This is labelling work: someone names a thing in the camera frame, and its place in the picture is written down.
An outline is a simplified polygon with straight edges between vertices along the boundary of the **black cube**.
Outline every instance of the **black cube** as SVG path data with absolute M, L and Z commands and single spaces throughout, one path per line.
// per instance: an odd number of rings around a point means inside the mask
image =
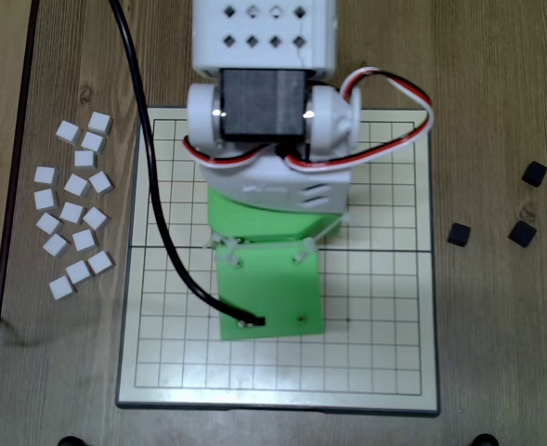
M 523 175 L 523 181 L 530 184 L 534 188 L 541 186 L 543 179 L 547 174 L 547 167 L 543 164 L 539 164 L 537 161 L 531 162 L 527 167 L 525 174 Z
M 527 248 L 533 240 L 533 237 L 535 237 L 535 234 L 537 234 L 535 228 L 524 221 L 518 221 L 514 225 L 513 230 L 511 230 L 511 233 L 508 234 L 508 238 L 516 244 Z
M 460 223 L 453 223 L 450 228 L 449 238 L 447 242 L 456 244 L 457 246 L 464 247 L 469 242 L 469 235 L 471 234 L 471 228 L 462 225 Z

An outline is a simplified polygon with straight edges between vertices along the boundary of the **grid line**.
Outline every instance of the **grid line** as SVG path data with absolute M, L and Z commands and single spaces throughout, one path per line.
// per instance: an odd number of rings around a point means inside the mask
M 177 246 L 181 250 L 185 250 L 185 255 L 188 256 L 188 262 L 189 262 L 189 270 L 191 274 L 193 274 L 194 269 L 193 268 L 200 268 L 199 272 L 202 274 L 204 278 L 204 274 L 208 273 L 209 278 L 207 280 L 207 286 L 209 287 L 210 293 L 212 293 L 213 288 L 215 286 L 214 283 L 214 259 L 213 255 L 208 256 L 210 259 L 210 265 L 208 268 L 200 264 L 201 263 L 201 256 L 197 256 L 197 252 L 202 248 L 202 244 L 199 244 L 201 241 L 201 236 L 206 233 L 205 228 L 201 229 L 201 233 L 197 232 L 194 234 L 195 240 L 193 240 L 193 231 L 198 230 L 201 226 L 207 226 L 204 224 L 204 222 L 196 220 L 195 219 L 195 204 L 198 203 L 197 200 L 199 200 L 201 203 L 204 203 L 203 197 L 199 197 L 196 195 L 196 193 L 204 193 L 204 181 L 199 181 L 197 179 L 197 171 L 196 167 L 193 165 L 193 171 L 191 174 L 192 181 L 186 179 L 189 178 L 187 176 L 184 176 L 184 179 L 177 180 L 176 178 L 176 170 L 179 167 L 176 162 L 185 162 L 186 160 L 181 158 L 179 156 L 179 153 L 176 153 L 176 142 L 178 141 L 178 130 L 179 126 L 184 124 L 185 121 L 181 119 L 173 119 L 173 120 L 160 120 L 161 123 L 163 122 L 172 122 L 174 126 L 174 140 L 169 138 L 156 138 L 156 141 L 171 141 L 174 144 L 174 147 L 172 149 L 172 159 L 171 160 L 160 160 L 164 162 L 170 162 L 170 176 L 171 179 L 166 180 L 160 180 L 161 183 L 171 183 L 172 188 L 170 189 L 170 196 L 168 197 L 169 200 L 162 200 L 161 205 L 167 205 L 170 206 L 169 212 L 168 212 L 168 224 L 171 233 L 177 233 L 179 237 L 182 237 L 183 239 L 185 237 L 189 237 L 188 243 L 178 243 Z M 366 121 L 368 126 L 368 137 L 366 141 L 360 141 L 362 143 L 380 143 L 380 138 L 377 138 L 376 135 L 373 134 L 371 129 L 371 124 L 380 124 L 380 125 L 387 125 L 390 126 L 390 136 L 391 138 L 395 135 L 395 124 L 394 123 L 388 123 L 385 121 Z M 239 357 L 236 356 L 235 360 L 233 360 L 232 355 L 234 355 L 234 349 L 229 347 L 229 343 L 226 344 L 226 347 L 228 348 L 227 352 L 227 361 L 217 361 L 216 359 L 210 358 L 210 351 L 211 348 L 215 348 L 216 346 L 216 337 L 217 333 L 215 332 L 215 324 L 211 324 L 211 320 L 213 318 L 216 318 L 217 316 L 212 314 L 212 311 L 208 308 L 206 316 L 197 316 L 195 313 L 197 313 L 198 310 L 194 309 L 192 310 L 192 314 L 190 312 L 191 305 L 190 300 L 194 298 L 194 296 L 189 297 L 189 292 L 187 291 L 185 293 L 185 309 L 184 309 L 184 316 L 181 316 L 184 318 L 187 323 L 185 324 L 185 329 L 183 332 L 183 338 L 177 339 L 176 341 L 179 341 L 183 348 L 182 357 L 180 359 L 180 362 L 178 361 L 169 361 L 169 359 L 172 359 L 169 355 L 167 358 L 163 360 L 163 349 L 166 348 L 166 344 L 163 343 L 164 340 L 169 340 L 169 338 L 166 337 L 164 334 L 165 330 L 165 317 L 166 317 L 166 297 L 169 295 L 176 295 L 177 292 L 173 292 L 173 290 L 169 289 L 168 284 L 168 272 L 171 271 L 169 269 L 168 260 L 166 256 L 165 260 L 165 268 L 164 269 L 156 269 L 153 267 L 155 263 L 152 263 L 151 265 L 147 264 L 146 256 L 148 255 L 148 252 L 153 248 L 159 248 L 159 245 L 152 246 L 150 245 L 150 234 L 152 231 L 154 231 L 153 226 L 155 226 L 154 223 L 150 223 L 150 206 L 148 206 L 148 213 L 146 218 L 146 231 L 145 231 L 145 245 L 139 246 L 144 248 L 144 259 L 143 259 L 143 279 L 145 278 L 146 272 L 163 272 L 164 278 L 163 278 L 163 291 L 161 292 L 153 292 L 153 291 L 144 291 L 144 284 L 141 285 L 141 306 L 143 306 L 143 299 L 145 295 L 151 296 L 151 295 L 161 295 L 163 302 L 162 302 L 162 314 L 143 314 L 143 311 L 139 311 L 139 330 L 137 333 L 137 365 L 143 365 L 143 366 L 157 366 L 158 367 L 158 373 L 157 373 L 157 383 L 155 386 L 145 386 L 144 383 L 149 382 L 149 380 L 141 380 L 139 381 L 139 384 L 137 384 L 137 367 L 135 368 L 135 388 L 163 388 L 163 389 L 176 389 L 176 388 L 192 388 L 192 389 L 221 389 L 221 390 L 228 390 L 230 388 L 238 389 L 239 392 L 242 392 L 243 390 L 251 390 L 251 391 L 265 391 L 265 392 L 305 392 L 305 393 L 316 393 L 316 392 L 325 392 L 330 394 L 346 394 L 346 395 L 361 395 L 362 393 L 366 394 L 377 394 L 377 395 L 399 395 L 399 396 L 412 396 L 412 397 L 420 397 L 423 394 L 422 390 L 422 356 L 421 356 L 421 348 L 422 345 L 422 339 L 421 339 L 421 324 L 420 324 L 420 269 L 418 265 L 418 258 L 417 255 L 419 253 L 429 253 L 432 254 L 432 251 L 419 251 L 419 234 L 417 231 L 418 228 L 418 195 L 417 195 L 417 180 L 416 180 L 416 162 L 417 162 L 417 151 L 415 148 L 413 149 L 413 155 L 414 158 L 411 162 L 408 162 L 407 157 L 399 157 L 399 161 L 397 162 L 394 155 L 390 155 L 390 162 L 381 162 L 376 161 L 375 164 L 380 164 L 382 166 L 386 166 L 387 169 L 390 170 L 390 176 L 391 181 L 389 183 L 387 182 L 378 182 L 374 181 L 373 172 L 372 172 L 372 166 L 373 164 L 367 164 L 365 169 L 365 175 L 368 179 L 367 184 L 366 183 L 360 183 L 358 181 L 354 181 L 354 186 L 366 186 L 367 190 L 367 196 L 364 195 L 363 198 L 360 197 L 360 199 L 357 199 L 357 203 L 352 203 L 351 201 L 351 195 L 350 195 L 350 203 L 349 206 L 353 207 L 355 211 L 361 210 L 361 212 L 364 213 L 364 215 L 368 214 L 368 220 L 370 223 L 367 225 L 365 223 L 361 222 L 354 222 L 353 224 L 346 225 L 344 227 L 341 227 L 341 231 L 343 232 L 343 238 L 345 238 L 345 245 L 341 245 L 340 243 L 333 244 L 333 240 L 330 240 L 330 243 L 327 243 L 325 241 L 325 244 L 321 246 L 320 249 L 320 256 L 321 256 L 321 282 L 322 282 L 322 290 L 324 294 L 324 307 L 325 307 L 325 314 L 324 314 L 324 320 L 325 324 L 327 325 L 327 329 L 325 330 L 325 333 L 318 336 L 295 336 L 293 338 L 283 338 L 283 339 L 271 339 L 271 340 L 258 340 L 258 341 L 241 341 L 247 343 L 247 349 L 241 348 L 241 355 L 247 354 L 247 357 Z M 407 173 L 408 171 L 413 172 L 413 182 L 407 182 L 407 179 L 405 182 L 400 181 L 403 178 L 403 173 Z M 397 170 L 399 171 L 400 177 L 396 175 Z M 382 171 L 382 168 L 375 168 L 375 172 Z M 197 188 L 197 184 L 203 183 L 202 186 Z M 184 197 L 180 197 L 179 194 L 174 194 L 175 186 L 179 184 L 181 185 L 184 190 L 188 189 L 190 193 L 190 200 L 184 199 Z M 412 190 L 412 202 L 403 202 L 402 203 L 396 203 L 396 187 L 401 188 L 400 193 L 405 193 L 405 190 Z M 383 190 L 386 190 L 390 188 L 390 200 L 391 204 L 379 204 L 379 198 L 376 196 L 377 193 L 382 193 Z M 188 207 L 189 208 L 189 220 L 185 223 L 177 223 L 178 221 L 187 221 L 186 218 L 180 218 L 179 216 L 176 216 L 176 212 L 178 207 L 176 207 L 176 204 L 183 204 L 183 208 Z M 384 225 L 378 225 L 372 222 L 372 212 L 380 211 L 380 207 L 385 206 L 385 209 L 387 211 L 387 214 L 390 214 L 391 224 L 390 226 L 384 226 Z M 413 215 L 414 215 L 414 221 L 413 225 L 409 223 L 410 221 L 410 212 L 407 209 L 412 209 Z M 399 211 L 399 219 L 397 219 L 397 213 L 395 212 L 395 209 L 403 209 L 403 211 Z M 180 232 L 176 232 L 177 228 L 176 226 L 182 225 L 183 230 Z M 368 231 L 368 240 L 363 238 L 365 234 L 365 230 Z M 383 248 L 382 246 L 375 244 L 375 239 L 372 237 L 373 230 L 380 230 L 379 234 L 382 233 L 388 233 L 390 231 L 390 237 L 392 242 L 392 249 Z M 408 235 L 407 240 L 411 240 L 413 245 L 409 246 L 408 244 L 404 244 L 401 240 L 399 240 L 397 237 L 400 235 Z M 397 244 L 399 246 L 404 247 L 410 247 L 411 249 L 397 249 Z M 359 256 L 351 258 L 352 254 L 359 253 Z M 383 274 L 383 273 L 374 273 L 376 267 L 381 267 L 381 264 L 376 265 L 374 262 L 376 261 L 373 257 L 373 253 L 386 253 L 392 255 L 392 273 L 391 274 Z M 399 254 L 410 254 L 415 256 L 415 270 L 398 270 L 397 268 L 397 253 Z M 337 263 L 337 259 L 343 258 L 343 265 Z M 369 272 L 359 272 L 358 268 L 363 268 L 361 265 L 358 264 L 359 261 L 366 261 L 368 268 L 370 269 Z M 376 296 L 375 295 L 375 288 L 378 284 L 377 281 L 382 281 L 384 278 L 387 278 L 392 280 L 392 286 L 390 291 L 390 294 L 387 295 L 387 297 L 383 297 L 383 295 Z M 327 286 L 327 281 L 334 281 L 334 284 L 331 288 Z M 411 296 L 409 294 L 404 294 L 403 296 L 400 295 L 401 290 L 397 287 L 397 282 L 402 281 L 400 286 L 403 286 L 403 283 L 407 281 L 407 283 L 415 282 L 415 296 Z M 366 295 L 363 293 L 362 286 L 365 285 L 368 293 Z M 379 318 L 378 315 L 375 314 L 375 302 L 390 302 L 392 301 L 392 319 L 388 320 L 385 318 Z M 403 305 L 400 305 L 400 307 L 397 306 L 398 302 L 402 302 Z M 416 308 L 417 315 L 414 318 L 414 321 L 411 320 L 411 313 L 413 312 L 412 307 Z M 359 317 L 358 313 L 360 310 L 365 309 L 367 312 L 365 317 Z M 150 341 L 155 340 L 155 338 L 152 337 L 141 337 L 140 332 L 140 326 L 141 326 L 141 318 L 143 318 L 143 321 L 145 323 L 149 323 L 150 321 L 161 321 L 162 322 L 162 330 L 161 330 L 161 336 L 162 338 L 159 339 L 160 345 L 159 345 L 159 354 L 158 354 L 158 361 L 141 361 L 138 356 L 138 349 L 139 349 L 139 343 L 138 341 Z M 189 327 L 189 322 L 191 323 L 198 323 L 199 321 L 206 321 L 206 333 L 202 334 L 201 330 L 191 330 Z M 377 327 L 382 327 L 383 330 L 380 328 L 378 329 L 378 339 L 376 338 L 375 334 L 377 333 Z M 385 337 L 386 335 L 386 327 L 391 327 L 392 330 L 392 339 L 389 337 Z M 412 328 L 415 327 L 417 334 L 412 334 Z M 190 334 L 196 334 L 199 335 L 199 338 L 193 337 Z M 187 343 L 193 342 L 193 343 L 202 343 L 205 347 L 205 356 L 202 358 L 204 361 L 190 361 L 192 357 L 197 357 L 197 355 L 192 355 L 187 358 Z M 272 345 L 274 346 L 274 359 L 270 358 L 273 362 L 272 365 L 261 365 L 256 363 L 256 351 L 257 351 L 257 342 L 259 348 L 266 345 Z M 283 349 L 283 356 L 280 355 L 280 349 Z M 393 362 L 390 362 L 391 366 L 386 366 L 388 362 L 384 362 L 382 355 L 378 356 L 376 354 L 376 348 L 381 348 L 382 352 L 385 352 L 387 348 L 391 348 L 393 350 L 392 358 L 389 358 L 390 361 L 392 359 Z M 401 357 L 404 354 L 404 352 L 414 351 L 414 349 L 417 351 L 417 362 L 416 361 L 403 361 L 401 365 L 399 365 L 399 362 L 401 361 Z M 359 356 L 359 353 L 366 352 L 370 355 L 369 358 L 361 358 Z M 179 386 L 171 386 L 170 384 L 172 381 L 168 379 L 162 380 L 162 368 L 164 365 L 172 366 L 172 365 L 179 365 L 181 367 L 181 375 L 179 377 L 179 381 L 176 381 Z M 219 381 L 217 382 L 210 382 L 210 366 L 217 366 L 221 367 L 221 370 L 227 370 L 228 374 L 228 381 L 226 387 L 221 387 L 221 384 Z M 193 372 L 198 373 L 204 373 L 204 379 L 199 379 L 199 381 L 196 380 L 189 380 L 187 383 L 185 383 L 185 372 L 190 371 L 191 369 L 189 367 L 193 367 Z M 257 376 L 255 374 L 256 368 L 260 367 L 259 369 L 259 375 L 258 379 L 259 382 L 257 383 Z M 399 388 L 399 372 L 407 372 L 408 376 L 417 376 L 419 380 L 419 385 L 417 386 L 406 386 L 403 388 Z M 384 382 L 377 382 L 378 379 L 383 379 L 384 377 L 389 377 L 389 385 L 390 385 L 390 379 L 393 380 L 394 388 L 392 392 L 387 393 L 386 391 L 388 387 L 383 388 L 383 386 L 386 386 L 386 383 Z M 371 379 L 371 382 L 368 384 L 362 382 L 362 379 Z M 369 387 L 370 390 L 353 390 L 358 389 L 358 386 L 362 385 L 364 387 Z

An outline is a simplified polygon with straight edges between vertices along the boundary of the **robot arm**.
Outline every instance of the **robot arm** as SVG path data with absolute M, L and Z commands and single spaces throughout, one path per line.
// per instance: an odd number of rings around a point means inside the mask
M 375 68 L 360 69 L 340 91 L 319 79 L 333 74 L 334 0 L 275 2 L 194 0 L 193 68 L 218 81 L 192 85 L 185 146 L 210 187 L 252 206 L 289 212 L 343 213 L 351 169 L 412 143 L 429 130 L 429 97 Z M 411 134 L 355 153 L 360 93 L 372 74 L 428 110 Z

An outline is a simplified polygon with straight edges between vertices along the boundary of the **black cable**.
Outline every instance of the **black cable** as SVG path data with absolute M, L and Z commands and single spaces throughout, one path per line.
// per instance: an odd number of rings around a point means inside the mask
M 137 62 L 137 53 L 133 44 L 133 37 L 128 29 L 126 23 L 126 17 L 124 16 L 123 9 L 118 0 L 109 0 L 114 19 L 118 25 L 121 37 L 123 38 L 124 52 L 126 53 L 126 59 L 128 61 L 128 68 L 131 72 L 131 80 L 133 82 L 133 89 L 135 90 L 135 98 L 137 100 L 137 108 L 139 112 L 139 121 L 141 122 L 141 128 L 143 129 L 143 137 L 145 138 L 145 148 L 147 151 L 147 164 L 150 173 L 150 195 L 153 206 L 153 212 L 155 214 L 155 221 L 158 226 L 158 231 L 162 236 L 163 245 L 165 250 L 172 260 L 172 264 L 185 285 L 194 293 L 200 300 L 205 302 L 217 311 L 220 311 L 228 316 L 237 319 L 238 321 L 245 322 L 251 325 L 265 325 L 265 318 L 257 317 L 253 313 L 245 311 L 241 308 L 235 308 L 228 305 L 221 300 L 217 300 L 205 292 L 193 279 L 190 277 L 189 272 L 184 267 L 182 260 L 176 251 L 176 247 L 170 238 L 170 232 L 168 231 L 168 225 L 163 217 L 163 211 L 160 200 L 160 190 L 158 183 L 157 164 L 155 160 L 155 149 L 153 148 L 153 134 L 151 133 L 150 115 L 147 110 L 147 101 L 145 100 L 145 93 L 143 92 L 143 82 L 141 80 L 141 73 Z

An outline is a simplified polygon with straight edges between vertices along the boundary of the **ventilation hole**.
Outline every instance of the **ventilation hole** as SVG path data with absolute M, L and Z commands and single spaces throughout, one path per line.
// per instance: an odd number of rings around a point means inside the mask
M 258 7 L 256 7 L 255 5 L 252 5 L 246 10 L 246 14 L 248 14 L 251 19 L 254 19 L 256 16 L 258 16 L 258 13 Z
M 231 35 L 229 35 L 228 37 L 226 37 L 224 39 L 224 44 L 226 44 L 227 47 L 230 47 L 230 46 L 234 45 L 235 43 L 236 43 L 236 41 L 234 40 L 234 38 Z
M 281 9 L 280 7 L 272 7 L 269 11 L 269 14 L 271 14 L 271 17 L 273 19 L 278 19 L 279 17 L 281 17 L 281 14 L 283 14 L 283 9 Z
M 254 37 L 253 35 L 251 35 L 248 40 L 246 41 L 246 43 L 250 46 L 250 48 L 254 48 L 254 46 L 256 44 L 258 44 L 258 40 L 256 39 L 256 37 Z
M 331 190 L 331 186 L 328 184 L 315 184 L 314 186 L 310 186 L 308 188 L 304 188 L 300 191 L 300 194 L 306 196 L 306 197 L 312 197 L 312 196 L 322 196 L 328 193 Z
M 298 35 L 294 40 L 293 44 L 296 45 L 298 48 L 301 48 L 302 46 L 306 45 L 306 40 L 302 38 L 302 36 Z
M 303 202 L 300 203 L 300 205 L 302 207 L 313 208 L 313 207 L 322 206 L 328 202 L 329 202 L 329 199 L 327 197 L 314 197 L 309 200 L 304 200 Z
M 298 7 L 293 13 L 298 19 L 301 19 L 303 16 L 306 15 L 306 11 L 304 11 L 303 7 Z

